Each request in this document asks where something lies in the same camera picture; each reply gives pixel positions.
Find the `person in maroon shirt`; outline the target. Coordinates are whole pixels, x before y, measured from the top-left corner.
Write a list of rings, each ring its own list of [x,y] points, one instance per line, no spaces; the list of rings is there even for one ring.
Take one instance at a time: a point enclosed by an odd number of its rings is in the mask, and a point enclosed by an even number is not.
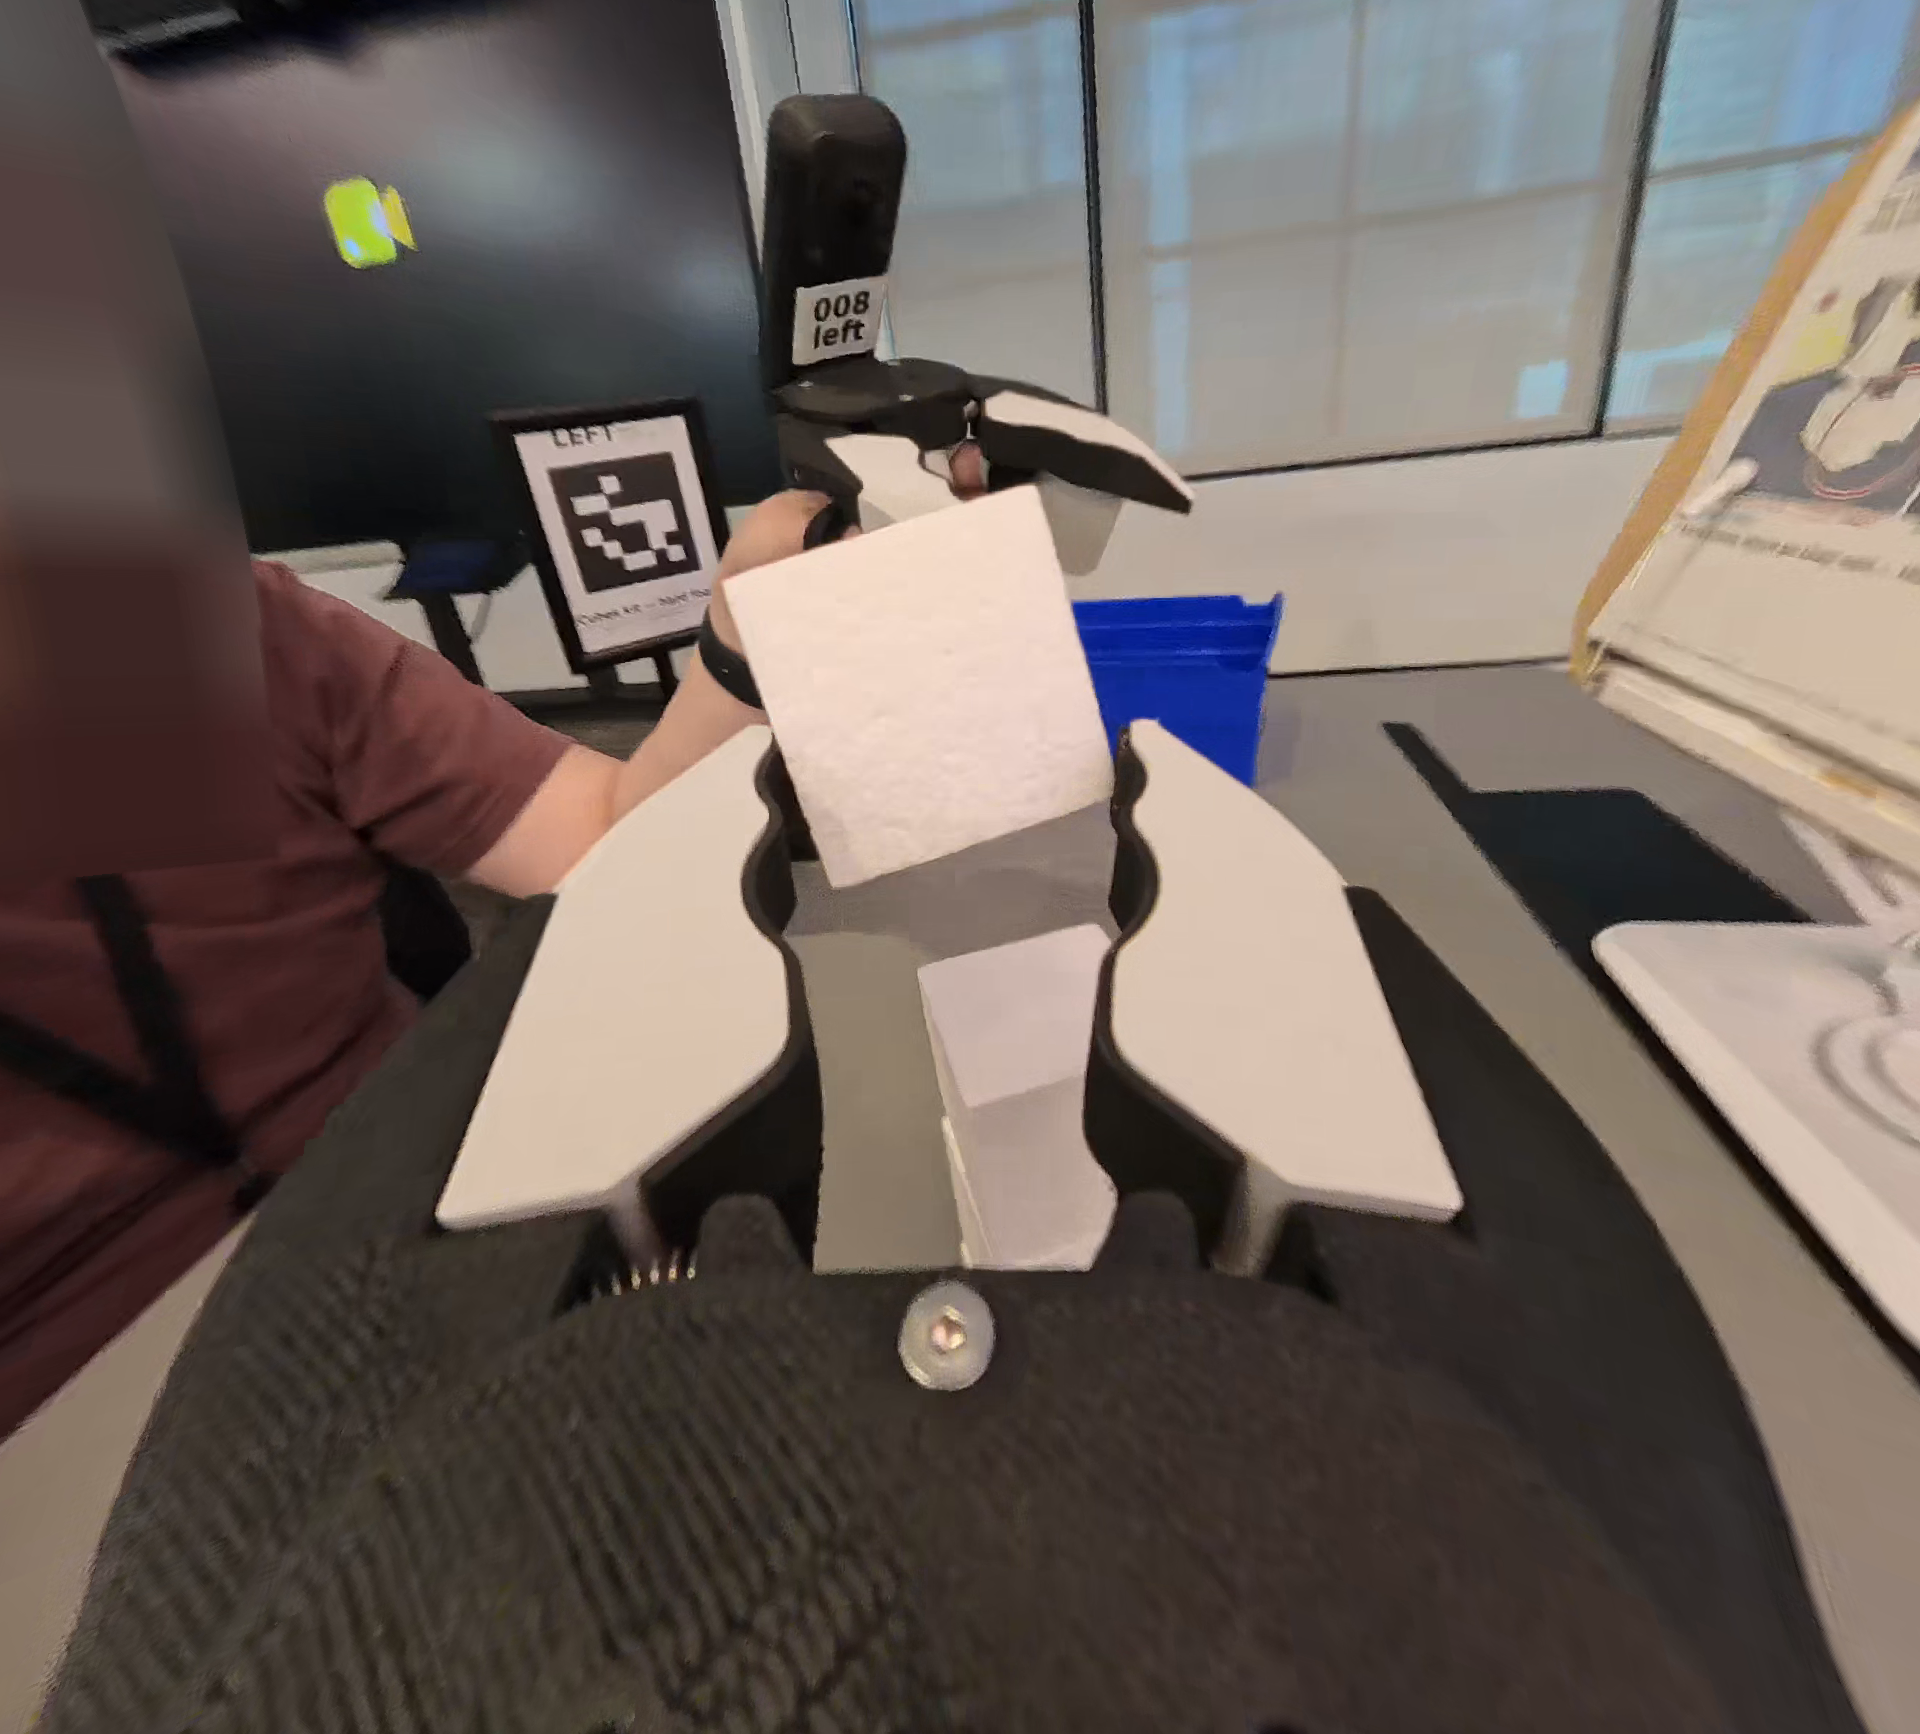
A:
[[[293,1169],[418,1018],[383,949],[383,860],[465,877],[569,746],[287,566],[253,577],[259,855],[5,884],[5,1433]]]

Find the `black chair backrest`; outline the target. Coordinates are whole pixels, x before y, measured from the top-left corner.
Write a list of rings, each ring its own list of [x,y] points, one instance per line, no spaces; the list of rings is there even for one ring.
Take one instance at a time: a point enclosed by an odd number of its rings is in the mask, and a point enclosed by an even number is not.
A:
[[[473,958],[473,934],[444,882],[383,860],[376,917],[388,972],[421,1004],[434,1002]]]

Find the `blue plastic bin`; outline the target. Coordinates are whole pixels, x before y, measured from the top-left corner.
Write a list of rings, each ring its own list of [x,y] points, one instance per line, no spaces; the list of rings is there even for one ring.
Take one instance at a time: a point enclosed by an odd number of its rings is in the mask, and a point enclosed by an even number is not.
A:
[[[1224,774],[1257,784],[1285,593],[1087,597],[1072,615],[1113,753],[1134,722],[1155,719]]]

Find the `black sign easel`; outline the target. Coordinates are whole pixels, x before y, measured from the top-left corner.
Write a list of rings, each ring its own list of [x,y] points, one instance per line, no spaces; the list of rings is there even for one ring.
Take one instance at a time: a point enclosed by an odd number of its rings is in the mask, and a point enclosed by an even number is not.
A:
[[[631,665],[645,665],[651,675],[635,682],[627,678]],[[617,659],[591,659],[579,671],[589,690],[589,704],[602,717],[660,716],[681,692],[681,674],[671,645],[651,645]]]

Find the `white foam cube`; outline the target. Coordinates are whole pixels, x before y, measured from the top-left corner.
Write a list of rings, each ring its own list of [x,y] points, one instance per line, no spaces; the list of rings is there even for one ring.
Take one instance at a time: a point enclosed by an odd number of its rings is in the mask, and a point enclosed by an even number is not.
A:
[[[943,1097],[960,1261],[989,1271],[1089,1271],[1115,1221],[1115,1181],[1087,1139],[1072,1078],[983,1104]]]
[[[934,959],[919,989],[949,1113],[997,1124],[1066,1089],[1083,1097],[1110,938],[1093,924]]]
[[[834,887],[1113,796],[1113,748],[1039,490],[759,566],[726,599]]]

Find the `framed marker sign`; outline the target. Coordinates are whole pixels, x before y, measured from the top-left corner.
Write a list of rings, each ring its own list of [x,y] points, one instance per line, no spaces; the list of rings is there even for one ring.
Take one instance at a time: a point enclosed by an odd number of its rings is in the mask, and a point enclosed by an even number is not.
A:
[[[703,404],[515,408],[489,426],[570,669],[700,642],[728,546]]]

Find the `black television screen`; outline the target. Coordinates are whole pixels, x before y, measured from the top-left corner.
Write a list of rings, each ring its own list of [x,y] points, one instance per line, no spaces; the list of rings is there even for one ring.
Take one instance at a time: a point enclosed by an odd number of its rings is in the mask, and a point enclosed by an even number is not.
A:
[[[698,402],[778,483],[716,0],[345,0],[117,50],[259,556],[496,535],[493,417]]]

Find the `wooden board document stand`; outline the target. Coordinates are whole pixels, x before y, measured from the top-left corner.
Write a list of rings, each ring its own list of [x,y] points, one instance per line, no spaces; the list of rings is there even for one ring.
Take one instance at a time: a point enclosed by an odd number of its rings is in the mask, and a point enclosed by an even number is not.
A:
[[[1597,962],[1835,1260],[1878,1331],[1915,1361],[1918,750],[1916,787],[1887,786],[1635,667],[1592,678],[1577,638],[1589,587],[1572,629],[1577,683],[1755,789],[1853,913],[1849,924],[1762,924],[1732,909],[1624,920],[1594,935]]]

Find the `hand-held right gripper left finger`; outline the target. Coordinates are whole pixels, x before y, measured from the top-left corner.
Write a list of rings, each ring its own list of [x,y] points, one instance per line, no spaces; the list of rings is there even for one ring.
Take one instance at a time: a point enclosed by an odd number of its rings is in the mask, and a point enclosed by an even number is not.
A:
[[[811,1261],[824,1097],[791,782],[771,727],[627,814],[558,886],[451,1162],[437,1226],[599,1216],[642,1270],[692,1255],[730,1195]]]

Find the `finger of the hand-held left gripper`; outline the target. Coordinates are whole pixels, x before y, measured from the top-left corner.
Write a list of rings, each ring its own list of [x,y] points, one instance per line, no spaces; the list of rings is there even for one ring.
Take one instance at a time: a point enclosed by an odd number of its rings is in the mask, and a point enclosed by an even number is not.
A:
[[[990,490],[1039,490],[1065,573],[1093,573],[1123,510],[1186,517],[1195,490],[1164,456],[1115,417],[1077,402],[998,387],[974,402],[972,444]]]
[[[827,537],[922,520],[963,503],[950,471],[913,437],[827,434]]]

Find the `person's left forearm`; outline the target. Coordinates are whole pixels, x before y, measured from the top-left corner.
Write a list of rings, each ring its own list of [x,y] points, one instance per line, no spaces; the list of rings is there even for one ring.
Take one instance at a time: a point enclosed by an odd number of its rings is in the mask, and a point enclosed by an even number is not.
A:
[[[516,902],[553,894],[640,803],[761,724],[765,711],[737,700],[707,665],[692,665],[628,757],[569,742],[462,879]]]

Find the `person's left hand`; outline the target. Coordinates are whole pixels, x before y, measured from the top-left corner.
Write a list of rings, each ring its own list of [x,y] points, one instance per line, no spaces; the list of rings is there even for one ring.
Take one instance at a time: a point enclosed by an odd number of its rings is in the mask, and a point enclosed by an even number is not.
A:
[[[735,528],[716,573],[710,621],[718,640],[735,653],[744,655],[735,589],[752,570],[792,559],[811,547],[847,537],[856,521],[847,520],[844,505],[821,491],[785,490],[759,501]]]

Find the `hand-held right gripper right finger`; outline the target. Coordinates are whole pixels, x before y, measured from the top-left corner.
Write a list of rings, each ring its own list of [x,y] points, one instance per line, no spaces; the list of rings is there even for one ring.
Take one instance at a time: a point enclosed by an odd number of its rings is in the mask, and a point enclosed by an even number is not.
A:
[[[1451,1226],[1460,1180],[1339,867],[1156,719],[1117,746],[1085,1135],[1169,1195],[1204,1265],[1261,1274],[1304,1205]]]

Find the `dark blue stand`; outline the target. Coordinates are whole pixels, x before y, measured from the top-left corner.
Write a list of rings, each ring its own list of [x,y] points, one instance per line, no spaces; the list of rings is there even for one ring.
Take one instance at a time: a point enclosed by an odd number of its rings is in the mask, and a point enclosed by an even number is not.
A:
[[[434,649],[471,683],[486,685],[473,629],[460,599],[493,597],[510,587],[528,568],[531,550],[520,535],[418,537],[400,550],[400,566],[383,599],[412,607],[425,618]]]

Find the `printed instruction sheet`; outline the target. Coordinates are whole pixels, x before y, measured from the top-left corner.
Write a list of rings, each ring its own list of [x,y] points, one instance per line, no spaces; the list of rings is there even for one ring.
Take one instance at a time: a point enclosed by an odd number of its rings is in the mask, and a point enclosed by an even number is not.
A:
[[[1918,113],[1774,262],[1579,613],[1635,667],[1916,789]]]

